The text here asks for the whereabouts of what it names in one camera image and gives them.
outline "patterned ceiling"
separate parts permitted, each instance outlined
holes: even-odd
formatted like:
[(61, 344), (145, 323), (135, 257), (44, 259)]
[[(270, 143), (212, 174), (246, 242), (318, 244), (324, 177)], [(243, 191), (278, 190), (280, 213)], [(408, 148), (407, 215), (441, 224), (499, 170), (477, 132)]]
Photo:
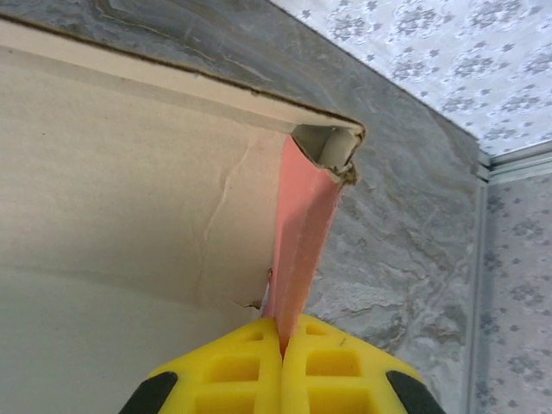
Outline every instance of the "patterned ceiling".
[(552, 141), (552, 0), (273, 0), (480, 140)]

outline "yellow plastic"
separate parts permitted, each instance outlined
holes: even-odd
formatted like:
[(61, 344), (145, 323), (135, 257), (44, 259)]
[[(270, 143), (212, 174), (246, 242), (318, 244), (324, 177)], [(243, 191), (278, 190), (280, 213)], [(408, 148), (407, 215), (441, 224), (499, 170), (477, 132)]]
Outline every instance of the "yellow plastic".
[(386, 378), (389, 354), (302, 315), (284, 363), (273, 319), (261, 319), (156, 369), (179, 380), (160, 414), (407, 414)]

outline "floral wallpaper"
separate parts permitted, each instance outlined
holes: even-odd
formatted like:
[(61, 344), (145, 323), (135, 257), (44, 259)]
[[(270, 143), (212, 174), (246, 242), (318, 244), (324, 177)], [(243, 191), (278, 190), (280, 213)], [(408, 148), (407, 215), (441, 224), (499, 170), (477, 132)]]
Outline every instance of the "floral wallpaper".
[(552, 414), (552, 174), (489, 187), (477, 414)]
[(552, 140), (549, 0), (273, 0), (480, 140)]

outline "black rubber grip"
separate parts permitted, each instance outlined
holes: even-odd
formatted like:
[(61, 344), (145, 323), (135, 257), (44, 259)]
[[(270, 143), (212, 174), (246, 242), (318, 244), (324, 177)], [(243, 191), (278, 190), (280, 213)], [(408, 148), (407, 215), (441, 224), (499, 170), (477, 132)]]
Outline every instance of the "black rubber grip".
[(427, 386), (417, 379), (399, 371), (386, 375), (408, 414), (446, 414)]
[(178, 380), (179, 376), (170, 371), (146, 379), (136, 388), (119, 414), (159, 414)]

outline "cardboard box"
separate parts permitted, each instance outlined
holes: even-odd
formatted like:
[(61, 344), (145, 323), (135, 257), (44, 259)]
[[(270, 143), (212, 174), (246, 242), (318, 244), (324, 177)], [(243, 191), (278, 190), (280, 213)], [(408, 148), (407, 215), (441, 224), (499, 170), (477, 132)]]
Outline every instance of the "cardboard box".
[(116, 411), (271, 268), (285, 346), (364, 128), (13, 17), (0, 55), (0, 411)]

